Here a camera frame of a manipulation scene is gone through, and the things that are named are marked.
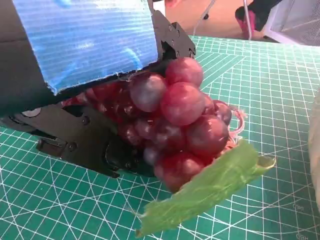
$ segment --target table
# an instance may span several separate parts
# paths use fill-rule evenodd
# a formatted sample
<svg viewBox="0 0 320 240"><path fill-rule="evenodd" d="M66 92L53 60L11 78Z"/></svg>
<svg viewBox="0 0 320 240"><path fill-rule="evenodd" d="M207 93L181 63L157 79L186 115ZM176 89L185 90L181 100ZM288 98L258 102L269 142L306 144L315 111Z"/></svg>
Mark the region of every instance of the table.
<svg viewBox="0 0 320 240"><path fill-rule="evenodd" d="M241 137L276 167L208 212L159 232L163 240L318 240L309 156L309 115L319 87L320 49L193 36L201 89L239 106ZM170 193L155 179L113 179L35 149L27 133L0 129L0 239L132 240L132 214Z"/></svg>

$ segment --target green leaf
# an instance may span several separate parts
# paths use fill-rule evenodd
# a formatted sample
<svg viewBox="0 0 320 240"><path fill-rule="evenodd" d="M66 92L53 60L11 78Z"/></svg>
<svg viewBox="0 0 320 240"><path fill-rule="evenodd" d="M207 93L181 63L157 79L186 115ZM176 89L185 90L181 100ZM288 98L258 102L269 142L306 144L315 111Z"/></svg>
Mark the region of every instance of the green leaf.
<svg viewBox="0 0 320 240"><path fill-rule="evenodd" d="M264 174L275 163L274 158L259 156L253 146L240 140L237 147L204 168L171 198L148 203L140 216L141 229L136 230L136 236L175 228L181 222L206 212Z"/></svg>

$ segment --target grape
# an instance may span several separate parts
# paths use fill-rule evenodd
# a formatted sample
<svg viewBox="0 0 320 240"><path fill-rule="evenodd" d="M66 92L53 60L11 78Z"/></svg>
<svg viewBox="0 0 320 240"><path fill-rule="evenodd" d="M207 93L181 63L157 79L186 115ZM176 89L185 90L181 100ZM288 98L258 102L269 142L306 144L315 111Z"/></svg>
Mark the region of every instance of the grape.
<svg viewBox="0 0 320 240"><path fill-rule="evenodd" d="M113 103L113 109L116 115L124 120L134 119L142 114L142 112L132 102L128 90L121 92L117 96Z"/></svg>
<svg viewBox="0 0 320 240"><path fill-rule="evenodd" d="M165 119L157 121L152 141L158 148L169 152L180 151L186 144L185 136L180 127L172 125Z"/></svg>
<svg viewBox="0 0 320 240"><path fill-rule="evenodd" d="M92 88L89 88L85 91L85 96L93 102L98 101L96 94Z"/></svg>
<svg viewBox="0 0 320 240"><path fill-rule="evenodd" d="M199 158L182 151L157 161L154 166L154 174L171 192L176 193L204 167L205 165Z"/></svg>
<svg viewBox="0 0 320 240"><path fill-rule="evenodd" d="M205 105L204 105L204 111L202 114L214 115L216 112L216 105L207 94L204 93L203 95L204 95Z"/></svg>
<svg viewBox="0 0 320 240"><path fill-rule="evenodd" d="M202 157L212 157L220 153L228 138L227 125L214 115L202 115L186 130L188 149Z"/></svg>
<svg viewBox="0 0 320 240"><path fill-rule="evenodd" d="M215 115L228 126L232 117L232 112L229 106L225 102L220 100L213 100L213 103L216 109Z"/></svg>
<svg viewBox="0 0 320 240"><path fill-rule="evenodd" d="M210 156L210 157L204 157L204 156L201 156L201 157L200 157L201 162L202 162L205 166L208 166L208 165L212 164L216 159L217 159L217 155L215 155L215 156Z"/></svg>
<svg viewBox="0 0 320 240"><path fill-rule="evenodd" d="M87 98L87 96L86 96L86 94L84 92L80 93L75 98L81 105L88 106L88 105L91 104L91 102L89 101L89 99Z"/></svg>
<svg viewBox="0 0 320 240"><path fill-rule="evenodd" d="M171 85L161 101L164 117L173 125L186 126L197 120L205 109L205 97L193 84Z"/></svg>
<svg viewBox="0 0 320 240"><path fill-rule="evenodd" d="M153 136L156 119L153 117L139 118L135 121L135 130L144 139L151 140Z"/></svg>
<svg viewBox="0 0 320 240"><path fill-rule="evenodd" d="M93 107L100 113L104 114L106 117L114 121L115 123L121 123L122 120L116 116L113 106L110 103L100 103L96 102Z"/></svg>
<svg viewBox="0 0 320 240"><path fill-rule="evenodd" d="M79 102L75 97L73 97L73 98L69 98L67 100L62 101L61 104L62 104L62 107L67 107L71 105L78 105Z"/></svg>
<svg viewBox="0 0 320 240"><path fill-rule="evenodd" d="M131 78L129 89L133 103L142 111L150 113L158 108L167 85L162 76L144 72Z"/></svg>
<svg viewBox="0 0 320 240"><path fill-rule="evenodd" d="M182 57L169 63L165 71L165 79L169 85L184 82L199 87L204 79L204 72L196 60Z"/></svg>
<svg viewBox="0 0 320 240"><path fill-rule="evenodd" d="M96 99L104 103L107 100L114 100L122 89L122 82L107 82L93 87Z"/></svg>
<svg viewBox="0 0 320 240"><path fill-rule="evenodd" d="M141 146L141 144L143 143L142 137L138 135L137 131L135 130L135 126L133 126L132 124L119 126L118 134L133 146Z"/></svg>
<svg viewBox="0 0 320 240"><path fill-rule="evenodd" d="M149 165L154 166L161 157L162 154L160 150L153 144L147 145L143 151L143 159Z"/></svg>
<svg viewBox="0 0 320 240"><path fill-rule="evenodd" d="M153 118L162 118L163 115L160 106L155 111L151 112L150 116Z"/></svg>

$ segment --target grape stem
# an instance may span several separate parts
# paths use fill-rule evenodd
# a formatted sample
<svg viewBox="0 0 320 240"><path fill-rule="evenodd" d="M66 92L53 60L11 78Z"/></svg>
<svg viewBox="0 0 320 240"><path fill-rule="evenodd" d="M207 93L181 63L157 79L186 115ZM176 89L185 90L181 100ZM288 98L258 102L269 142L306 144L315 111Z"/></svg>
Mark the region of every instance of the grape stem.
<svg viewBox="0 0 320 240"><path fill-rule="evenodd" d="M245 129L245 118L247 117L247 115L243 110L239 110L235 106L229 106L229 108L239 120L238 128L234 131L229 132L230 137L234 139L239 133L241 133Z"/></svg>

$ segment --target blue tape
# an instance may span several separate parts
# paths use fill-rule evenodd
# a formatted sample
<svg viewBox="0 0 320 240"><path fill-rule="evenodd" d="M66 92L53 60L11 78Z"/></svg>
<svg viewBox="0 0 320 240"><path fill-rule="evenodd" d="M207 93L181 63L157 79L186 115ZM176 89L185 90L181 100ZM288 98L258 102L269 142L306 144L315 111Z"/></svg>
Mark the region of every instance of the blue tape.
<svg viewBox="0 0 320 240"><path fill-rule="evenodd" d="M158 59L147 0L13 0L41 73L63 89Z"/></svg>

